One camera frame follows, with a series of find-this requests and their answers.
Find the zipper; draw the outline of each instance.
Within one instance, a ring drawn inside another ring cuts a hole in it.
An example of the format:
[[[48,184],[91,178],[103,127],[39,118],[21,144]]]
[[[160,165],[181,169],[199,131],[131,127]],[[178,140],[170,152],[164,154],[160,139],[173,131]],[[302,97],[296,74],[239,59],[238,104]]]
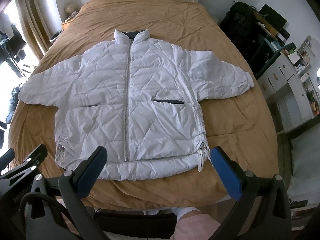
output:
[[[131,66],[131,46],[133,41],[129,41],[130,47],[129,47],[129,54],[128,54],[128,69],[127,69],[127,80],[126,80],[126,95],[125,95],[125,106],[124,106],[124,158],[125,161],[129,161],[128,152],[128,137],[129,137],[129,131],[128,131],[128,105],[129,105],[129,83],[130,83],[130,66]]]

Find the white puffer jacket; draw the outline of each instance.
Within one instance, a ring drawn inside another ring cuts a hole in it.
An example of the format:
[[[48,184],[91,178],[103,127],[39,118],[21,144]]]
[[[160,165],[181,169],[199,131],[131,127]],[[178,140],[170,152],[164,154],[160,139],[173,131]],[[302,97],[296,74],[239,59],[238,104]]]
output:
[[[59,166],[74,170],[104,146],[108,162],[99,178],[136,180],[201,171],[209,147],[199,101],[253,86],[249,73],[212,51],[188,51],[148,30],[132,41],[115,30],[113,41],[31,76],[19,98],[59,107]]]

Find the white cabinet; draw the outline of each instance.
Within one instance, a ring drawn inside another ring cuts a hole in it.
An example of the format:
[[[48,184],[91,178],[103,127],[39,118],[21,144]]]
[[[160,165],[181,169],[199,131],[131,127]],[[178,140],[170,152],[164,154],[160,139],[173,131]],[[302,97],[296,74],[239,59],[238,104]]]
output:
[[[293,76],[292,68],[290,67],[287,60],[284,58],[284,55],[280,55],[279,58],[276,60],[281,72],[285,76],[286,80],[289,80]]]
[[[283,54],[258,79],[258,84],[270,109],[278,109],[271,111],[273,119],[282,123],[278,133],[290,131],[314,117],[303,84]]]
[[[294,98],[297,101],[301,118],[306,119],[308,117],[311,117],[312,111],[311,111],[311,107],[310,107],[306,92],[303,89],[297,77],[293,76],[292,78],[289,79],[288,83],[290,85]]]
[[[274,62],[270,68],[266,71],[266,74],[271,82],[271,85],[275,91],[278,91],[286,83],[287,79],[282,74],[277,62]]]
[[[275,92],[266,73],[263,73],[263,75],[258,79],[258,84],[264,98],[268,98],[272,93]]]

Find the black bag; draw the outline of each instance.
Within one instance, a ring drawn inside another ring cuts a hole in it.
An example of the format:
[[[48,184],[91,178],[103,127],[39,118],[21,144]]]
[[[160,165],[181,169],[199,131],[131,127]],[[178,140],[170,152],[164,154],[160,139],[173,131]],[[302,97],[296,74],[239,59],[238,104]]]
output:
[[[247,61],[259,47],[257,32],[254,31],[255,21],[253,8],[246,3],[237,2],[220,24],[221,30]]]

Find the jacket sleeve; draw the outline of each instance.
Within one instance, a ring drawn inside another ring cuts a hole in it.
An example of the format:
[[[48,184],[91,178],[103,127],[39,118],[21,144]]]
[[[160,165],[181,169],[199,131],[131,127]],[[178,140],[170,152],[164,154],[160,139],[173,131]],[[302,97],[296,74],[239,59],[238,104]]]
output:
[[[187,75],[198,101],[235,97],[254,87],[250,73],[220,61],[212,51],[187,53]]]
[[[19,99],[26,104],[58,106],[78,77],[82,56],[77,55],[31,76],[22,86]]]

